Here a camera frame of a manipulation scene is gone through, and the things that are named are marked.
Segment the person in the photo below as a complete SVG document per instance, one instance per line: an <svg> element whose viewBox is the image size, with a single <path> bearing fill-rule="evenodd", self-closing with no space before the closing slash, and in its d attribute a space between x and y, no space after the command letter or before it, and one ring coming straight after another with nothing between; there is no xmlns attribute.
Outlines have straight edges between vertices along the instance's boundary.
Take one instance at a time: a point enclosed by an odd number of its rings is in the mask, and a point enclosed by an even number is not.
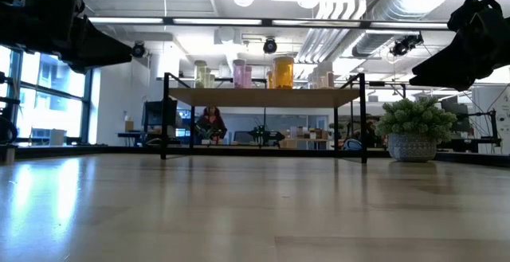
<svg viewBox="0 0 510 262"><path fill-rule="evenodd" d="M227 128L217 107L205 107L202 115L195 125L198 137L201 140L210 140L213 143L220 143L224 139Z"/></svg>

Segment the black aluminium table frame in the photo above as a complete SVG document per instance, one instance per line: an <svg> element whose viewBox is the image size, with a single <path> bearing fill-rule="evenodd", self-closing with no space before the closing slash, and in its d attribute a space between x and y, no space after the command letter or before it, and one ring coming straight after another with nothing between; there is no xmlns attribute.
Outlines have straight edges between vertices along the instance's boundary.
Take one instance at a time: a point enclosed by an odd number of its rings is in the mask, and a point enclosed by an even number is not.
<svg viewBox="0 0 510 262"><path fill-rule="evenodd" d="M81 156L87 154L156 154L167 155L204 155L204 156L243 156L243 157L296 157L296 158L345 158L366 163L377 158L389 158L387 151L308 151L296 149L242 148L242 147L204 147L196 146L167 148L146 147L109 147L109 146L64 146L64 147L14 147L16 159L56 158ZM435 161L464 163L480 166L494 166L510 169L510 155L472 154L457 152L438 152Z"/></svg>

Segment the large window black frame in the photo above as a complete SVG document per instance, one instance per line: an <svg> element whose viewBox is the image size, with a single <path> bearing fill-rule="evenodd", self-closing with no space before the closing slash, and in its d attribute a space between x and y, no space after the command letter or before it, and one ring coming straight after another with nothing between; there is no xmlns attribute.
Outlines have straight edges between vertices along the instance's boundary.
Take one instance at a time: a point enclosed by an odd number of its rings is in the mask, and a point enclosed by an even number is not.
<svg viewBox="0 0 510 262"><path fill-rule="evenodd" d="M66 130L66 142L84 142L84 117L90 110L91 76L74 72L57 57L22 53L0 46L0 96L19 101L11 107L0 102L18 132L16 144L49 145L52 129Z"/></svg>

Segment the large pale green medicine bottle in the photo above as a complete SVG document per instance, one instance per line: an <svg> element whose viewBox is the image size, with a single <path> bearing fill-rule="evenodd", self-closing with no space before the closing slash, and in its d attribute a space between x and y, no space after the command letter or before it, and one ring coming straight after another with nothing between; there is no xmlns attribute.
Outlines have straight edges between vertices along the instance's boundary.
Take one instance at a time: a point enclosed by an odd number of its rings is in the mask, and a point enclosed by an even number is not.
<svg viewBox="0 0 510 262"><path fill-rule="evenodd" d="M204 88L206 86L206 79L208 78L206 70L207 65L205 61L194 62L194 84L196 88Z"/></svg>

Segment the tall pink medicine bottle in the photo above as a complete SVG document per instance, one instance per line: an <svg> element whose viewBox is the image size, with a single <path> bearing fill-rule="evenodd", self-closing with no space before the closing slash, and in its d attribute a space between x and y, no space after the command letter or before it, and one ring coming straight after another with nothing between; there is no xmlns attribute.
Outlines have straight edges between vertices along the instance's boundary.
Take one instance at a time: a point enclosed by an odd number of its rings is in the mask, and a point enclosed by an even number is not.
<svg viewBox="0 0 510 262"><path fill-rule="evenodd" d="M244 88L245 61L233 60L233 85L235 88Z"/></svg>

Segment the black background monitor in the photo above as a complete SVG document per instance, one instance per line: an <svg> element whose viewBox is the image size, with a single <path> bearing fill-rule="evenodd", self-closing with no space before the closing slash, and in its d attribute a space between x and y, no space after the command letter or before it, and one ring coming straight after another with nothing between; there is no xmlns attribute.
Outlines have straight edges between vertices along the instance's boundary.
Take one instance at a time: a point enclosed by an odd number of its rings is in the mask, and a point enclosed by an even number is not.
<svg viewBox="0 0 510 262"><path fill-rule="evenodd" d="M167 102L167 124L174 127L176 122L177 101L168 100ZM147 101L143 105L142 126L146 131L149 127L161 126L163 124L163 102Z"/></svg>
<svg viewBox="0 0 510 262"><path fill-rule="evenodd" d="M441 108L457 117L456 122L453 123L452 131L470 132L471 125L469 122L469 110L466 105L459 104L455 100L442 100Z"/></svg>

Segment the potted green artificial plant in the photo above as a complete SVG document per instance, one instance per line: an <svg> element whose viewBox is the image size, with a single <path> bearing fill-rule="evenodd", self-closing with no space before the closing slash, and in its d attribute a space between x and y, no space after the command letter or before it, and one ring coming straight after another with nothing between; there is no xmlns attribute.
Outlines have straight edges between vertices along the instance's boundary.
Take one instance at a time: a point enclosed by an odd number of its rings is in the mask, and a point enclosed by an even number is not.
<svg viewBox="0 0 510 262"><path fill-rule="evenodd" d="M437 146L451 140L457 117L440 109L438 100L423 97L385 103L376 133L386 139L390 156L399 162L428 162Z"/></svg>

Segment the wooden shelf black metal legs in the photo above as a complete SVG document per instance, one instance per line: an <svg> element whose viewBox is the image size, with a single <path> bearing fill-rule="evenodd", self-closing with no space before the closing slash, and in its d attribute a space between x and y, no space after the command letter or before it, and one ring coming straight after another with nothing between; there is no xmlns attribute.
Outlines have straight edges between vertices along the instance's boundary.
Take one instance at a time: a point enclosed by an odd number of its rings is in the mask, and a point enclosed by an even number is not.
<svg viewBox="0 0 510 262"><path fill-rule="evenodd" d="M195 114L197 106L229 107L229 108L330 108L334 119L334 149L321 151L316 157L359 158L362 164L367 163L367 113L366 113L366 81L365 75L353 76L340 88L333 89L261 89L261 88L170 88L170 79L178 83L182 81L166 72L163 76L163 109L167 109L167 98L174 97L191 106L191 114ZM338 110L344 104L360 99L359 115L361 119L359 151L342 151L339 148Z"/></svg>

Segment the white bin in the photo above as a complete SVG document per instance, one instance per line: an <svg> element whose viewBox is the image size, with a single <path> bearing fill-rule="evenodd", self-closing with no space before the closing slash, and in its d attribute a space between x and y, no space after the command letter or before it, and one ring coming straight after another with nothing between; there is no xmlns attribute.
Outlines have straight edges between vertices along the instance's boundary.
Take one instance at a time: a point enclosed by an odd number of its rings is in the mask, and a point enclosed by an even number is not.
<svg viewBox="0 0 510 262"><path fill-rule="evenodd" d="M66 130L52 129L49 133L50 146L63 146L66 142Z"/></svg>

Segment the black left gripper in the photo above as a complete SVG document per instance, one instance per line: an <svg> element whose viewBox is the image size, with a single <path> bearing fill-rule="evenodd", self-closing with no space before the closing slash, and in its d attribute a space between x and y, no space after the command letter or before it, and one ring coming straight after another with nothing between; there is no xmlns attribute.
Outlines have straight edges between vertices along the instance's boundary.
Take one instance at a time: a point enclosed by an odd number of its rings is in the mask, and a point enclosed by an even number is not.
<svg viewBox="0 0 510 262"><path fill-rule="evenodd" d="M127 63L131 47L99 31L81 17L84 0L33 0L24 6L0 3L0 45L63 52L63 61L76 73L86 66Z"/></svg>

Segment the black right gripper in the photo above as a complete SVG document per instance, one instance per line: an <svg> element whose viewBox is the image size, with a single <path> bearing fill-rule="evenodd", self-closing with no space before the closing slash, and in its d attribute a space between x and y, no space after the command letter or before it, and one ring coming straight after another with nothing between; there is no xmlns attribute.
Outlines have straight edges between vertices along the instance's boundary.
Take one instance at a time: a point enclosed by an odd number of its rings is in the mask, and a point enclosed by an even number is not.
<svg viewBox="0 0 510 262"><path fill-rule="evenodd" d="M510 18L485 0L465 0L451 13L448 28L456 33L452 42L413 67L411 85L465 91L510 65Z"/></svg>

